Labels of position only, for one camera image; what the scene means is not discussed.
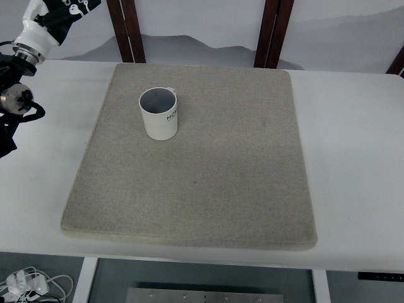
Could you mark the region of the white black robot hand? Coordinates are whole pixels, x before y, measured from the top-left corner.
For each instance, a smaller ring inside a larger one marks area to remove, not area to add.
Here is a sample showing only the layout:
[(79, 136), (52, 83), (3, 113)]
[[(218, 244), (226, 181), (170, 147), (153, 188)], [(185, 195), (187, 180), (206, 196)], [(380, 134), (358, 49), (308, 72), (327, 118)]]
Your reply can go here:
[(14, 42), (42, 56), (61, 45), (71, 25), (101, 4), (100, 1), (30, 1), (23, 15), (23, 31)]

